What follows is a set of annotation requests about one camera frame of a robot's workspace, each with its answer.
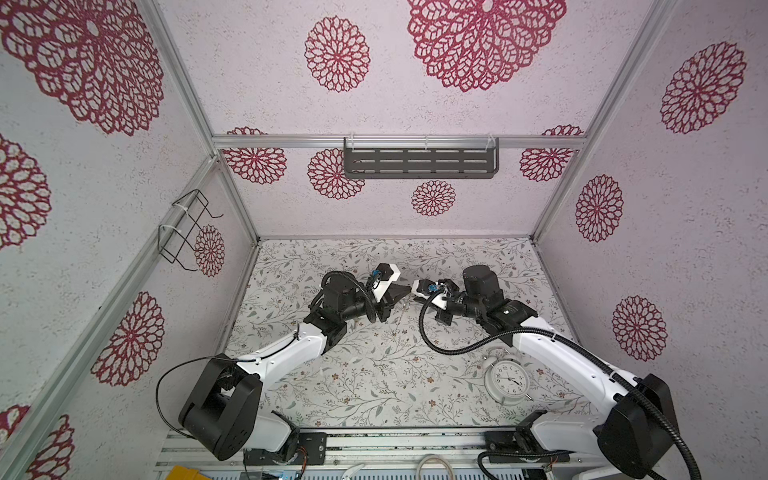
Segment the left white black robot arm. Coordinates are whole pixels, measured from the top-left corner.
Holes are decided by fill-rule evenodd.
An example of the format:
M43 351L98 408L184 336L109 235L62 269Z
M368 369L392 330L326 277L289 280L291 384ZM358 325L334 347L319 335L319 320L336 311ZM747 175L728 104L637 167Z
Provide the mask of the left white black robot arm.
M411 289L399 282L400 269L377 265L365 281L347 271L330 271L289 335L250 354L206 358L178 420L188 437L218 460L242 450L260 450L275 463L300 455L300 429L284 415L260 410L264 390L293 370L328 353L344 338L351 320L364 316L385 322Z

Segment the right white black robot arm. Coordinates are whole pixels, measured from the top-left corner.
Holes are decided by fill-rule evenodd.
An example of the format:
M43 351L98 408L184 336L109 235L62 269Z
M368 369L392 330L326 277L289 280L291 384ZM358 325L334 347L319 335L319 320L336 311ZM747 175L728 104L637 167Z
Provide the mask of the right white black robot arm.
M667 383L653 374L640 378L622 370L561 335L532 307L507 298L488 266L466 268L463 281L458 286L449 279L418 280L412 287L421 309L434 309L438 322L448 325L456 316L466 317L486 332L485 339L451 355L500 340L544 364L598 411L588 421L538 415L526 427L534 456L590 453L630 478L655 477L656 463L681 438Z

